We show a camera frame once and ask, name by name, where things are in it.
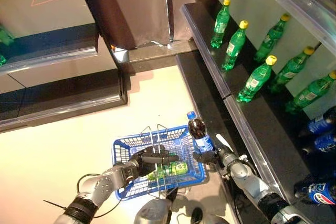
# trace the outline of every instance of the blue shopping basket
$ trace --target blue shopping basket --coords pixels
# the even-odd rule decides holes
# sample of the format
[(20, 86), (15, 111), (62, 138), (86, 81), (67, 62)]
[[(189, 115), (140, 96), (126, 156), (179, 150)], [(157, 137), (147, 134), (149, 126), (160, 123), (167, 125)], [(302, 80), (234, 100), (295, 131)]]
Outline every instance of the blue shopping basket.
[(170, 153), (178, 155), (180, 160), (187, 164), (188, 172), (181, 175), (167, 175), (164, 178), (155, 180), (148, 180), (147, 177), (137, 178), (127, 187), (115, 192), (118, 199), (132, 199), (177, 186), (185, 187), (199, 184), (204, 180), (204, 167), (193, 158), (195, 141), (190, 135), (187, 125), (159, 130), (158, 124), (157, 131), (116, 139), (112, 146), (113, 164), (117, 162), (125, 163), (134, 153), (153, 145), (164, 145), (165, 149), (170, 151)]

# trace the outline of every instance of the blue bottle cap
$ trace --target blue bottle cap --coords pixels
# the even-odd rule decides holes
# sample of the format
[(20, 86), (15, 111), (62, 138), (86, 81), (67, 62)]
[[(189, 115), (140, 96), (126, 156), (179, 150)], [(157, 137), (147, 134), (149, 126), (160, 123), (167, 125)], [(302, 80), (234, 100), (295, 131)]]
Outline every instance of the blue bottle cap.
[(189, 120), (195, 119), (196, 118), (196, 113), (195, 111), (190, 111), (187, 113), (187, 117)]

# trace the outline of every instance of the yellow bottle cap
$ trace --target yellow bottle cap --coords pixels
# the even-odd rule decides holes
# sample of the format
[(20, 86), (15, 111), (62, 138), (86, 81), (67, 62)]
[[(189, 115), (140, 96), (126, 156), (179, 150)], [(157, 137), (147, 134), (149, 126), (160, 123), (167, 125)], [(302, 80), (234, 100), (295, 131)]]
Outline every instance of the yellow bottle cap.
[(248, 27), (248, 21), (247, 20), (242, 20), (239, 24), (239, 27), (241, 29), (246, 29)]
[(275, 62), (277, 62), (277, 57), (275, 57), (274, 55), (269, 55), (266, 59), (266, 64), (273, 66), (275, 64)]
[(290, 19), (290, 16), (287, 13), (284, 13), (281, 18), (282, 21), (287, 22)]
[(330, 74), (329, 74), (329, 77), (330, 77), (331, 79), (336, 80), (336, 70), (332, 70), (332, 71), (330, 72)]
[(312, 55), (314, 52), (315, 52), (315, 49), (313, 47), (305, 47), (303, 52), (306, 54), (306, 55)]
[(223, 1), (223, 4), (224, 4), (224, 5), (230, 5), (230, 3), (231, 3), (231, 0), (224, 0), (224, 1)]

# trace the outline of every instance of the green soda bottle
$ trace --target green soda bottle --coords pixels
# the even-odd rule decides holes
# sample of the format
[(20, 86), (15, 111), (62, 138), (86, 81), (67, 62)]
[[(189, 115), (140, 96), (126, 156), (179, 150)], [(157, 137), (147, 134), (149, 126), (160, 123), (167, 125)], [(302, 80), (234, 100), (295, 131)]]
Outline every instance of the green soda bottle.
[(226, 50), (225, 61), (222, 64), (222, 68), (226, 71), (233, 69), (236, 59), (240, 50), (245, 43), (246, 35), (245, 30), (248, 26), (248, 21), (242, 20), (239, 24), (239, 29), (233, 34), (230, 39), (229, 45)]
[(254, 60), (257, 62), (263, 62), (265, 61), (268, 54), (272, 51), (273, 47), (276, 45), (278, 40), (282, 37), (284, 34), (284, 27), (286, 22), (290, 19), (290, 16), (288, 14), (283, 14), (279, 20), (279, 22), (272, 27), (265, 39), (262, 41), (256, 55), (254, 56)]
[(291, 79), (306, 65), (306, 60), (314, 53), (314, 48), (306, 47), (302, 53), (290, 59), (268, 86), (271, 93), (279, 93)]
[(0, 42), (7, 46), (14, 42), (13, 35), (11, 35), (2, 25), (0, 25)]
[(333, 70), (326, 77), (313, 81), (303, 89), (294, 99), (286, 104), (286, 112), (296, 114), (304, 107), (310, 105), (326, 93), (336, 80), (336, 70)]
[(277, 57), (270, 55), (264, 64), (256, 68), (248, 78), (243, 89), (239, 92), (238, 102), (250, 102), (258, 90), (271, 76), (272, 66), (277, 62)]
[(220, 9), (215, 23), (214, 36), (211, 39), (211, 46), (219, 48), (222, 45), (222, 40), (225, 32), (225, 28), (230, 19), (229, 5), (231, 0), (224, 0), (223, 7)]
[(170, 165), (162, 166), (163, 170), (160, 166), (157, 166), (157, 170), (149, 173), (147, 175), (148, 180), (155, 180), (156, 176), (158, 179), (163, 178), (170, 175), (176, 176), (180, 174), (186, 174), (188, 172), (188, 166), (186, 162), (171, 162)]
[(7, 62), (6, 58), (3, 55), (0, 55), (0, 66)]

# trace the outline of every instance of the black cable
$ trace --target black cable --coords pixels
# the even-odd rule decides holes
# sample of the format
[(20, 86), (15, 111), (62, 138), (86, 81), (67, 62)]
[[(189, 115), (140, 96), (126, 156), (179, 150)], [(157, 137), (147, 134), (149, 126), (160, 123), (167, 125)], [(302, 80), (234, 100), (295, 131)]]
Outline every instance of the black cable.
[(45, 199), (43, 199), (43, 201), (46, 202), (46, 203), (52, 204), (53, 206), (60, 207), (60, 208), (62, 208), (63, 210), (67, 210), (66, 207), (60, 206), (60, 205), (58, 205), (58, 204), (56, 204), (56, 203), (53, 203), (53, 202), (51, 202), (51, 201), (49, 201), (49, 200), (45, 200)]
[(100, 174), (97, 174), (97, 173), (88, 173), (88, 174), (85, 174), (82, 177), (80, 177), (80, 179), (77, 181), (77, 186), (76, 186), (77, 193), (80, 193), (80, 191), (79, 191), (79, 183), (80, 183), (80, 181), (82, 179), (84, 179), (85, 177), (88, 177), (88, 176), (100, 176)]
[(99, 216), (94, 216), (94, 219), (103, 217), (103, 216), (109, 214), (110, 212), (112, 212), (119, 205), (119, 203), (121, 202), (121, 200), (122, 200), (122, 198), (119, 200), (119, 202), (110, 211), (106, 212), (105, 214), (99, 215)]

